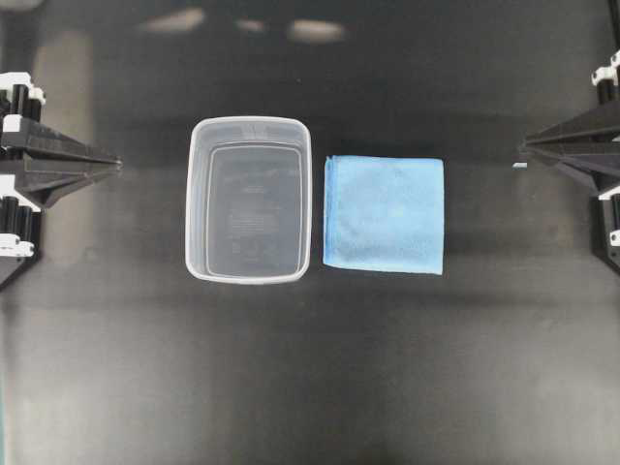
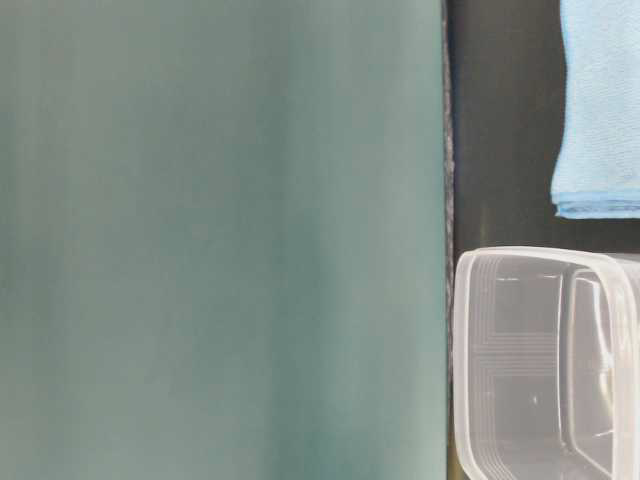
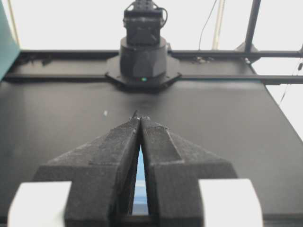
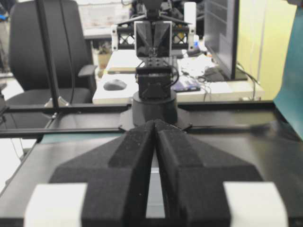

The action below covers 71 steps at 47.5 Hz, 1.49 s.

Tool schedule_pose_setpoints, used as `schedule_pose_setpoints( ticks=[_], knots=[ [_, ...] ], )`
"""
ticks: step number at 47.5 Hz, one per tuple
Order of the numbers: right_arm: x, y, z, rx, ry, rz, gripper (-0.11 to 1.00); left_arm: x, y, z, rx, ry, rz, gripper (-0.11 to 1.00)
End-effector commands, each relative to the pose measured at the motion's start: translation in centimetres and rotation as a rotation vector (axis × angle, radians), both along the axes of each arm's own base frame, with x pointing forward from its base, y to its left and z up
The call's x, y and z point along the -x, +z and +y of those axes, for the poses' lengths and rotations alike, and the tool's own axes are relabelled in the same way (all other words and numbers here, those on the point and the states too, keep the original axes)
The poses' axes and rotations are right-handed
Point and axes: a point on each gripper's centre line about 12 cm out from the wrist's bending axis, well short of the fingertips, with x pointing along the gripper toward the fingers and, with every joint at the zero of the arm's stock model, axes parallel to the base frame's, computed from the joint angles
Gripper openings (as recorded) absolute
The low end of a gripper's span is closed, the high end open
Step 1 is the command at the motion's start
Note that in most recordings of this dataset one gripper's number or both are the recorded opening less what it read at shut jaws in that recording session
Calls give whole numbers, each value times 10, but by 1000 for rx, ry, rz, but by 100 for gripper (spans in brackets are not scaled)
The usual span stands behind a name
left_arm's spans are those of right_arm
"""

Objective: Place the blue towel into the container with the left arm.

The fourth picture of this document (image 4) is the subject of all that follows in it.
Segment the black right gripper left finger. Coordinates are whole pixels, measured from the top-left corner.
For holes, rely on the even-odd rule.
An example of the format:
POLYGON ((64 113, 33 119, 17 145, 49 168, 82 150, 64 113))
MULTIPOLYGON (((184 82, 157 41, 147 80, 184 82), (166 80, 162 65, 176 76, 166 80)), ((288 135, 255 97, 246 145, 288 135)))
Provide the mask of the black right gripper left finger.
POLYGON ((124 227, 145 218, 153 121, 59 165, 35 187, 26 227, 124 227))

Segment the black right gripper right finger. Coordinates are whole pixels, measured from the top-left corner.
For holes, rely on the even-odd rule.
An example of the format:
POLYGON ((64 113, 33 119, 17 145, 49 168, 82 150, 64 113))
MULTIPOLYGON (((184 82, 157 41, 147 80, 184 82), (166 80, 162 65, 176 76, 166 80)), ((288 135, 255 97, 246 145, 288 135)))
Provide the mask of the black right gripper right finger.
POLYGON ((160 169, 188 227, 286 227, 276 185, 239 157, 161 120, 155 122, 160 169))

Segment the white black opposite gripper body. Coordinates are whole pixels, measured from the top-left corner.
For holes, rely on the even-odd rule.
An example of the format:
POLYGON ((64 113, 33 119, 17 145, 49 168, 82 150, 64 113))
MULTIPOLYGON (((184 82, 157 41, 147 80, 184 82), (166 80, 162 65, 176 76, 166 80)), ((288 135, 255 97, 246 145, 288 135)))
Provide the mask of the white black opposite gripper body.
POLYGON ((138 57, 170 57, 192 50, 196 26, 171 20, 134 20, 111 26, 112 50, 134 50, 138 57))

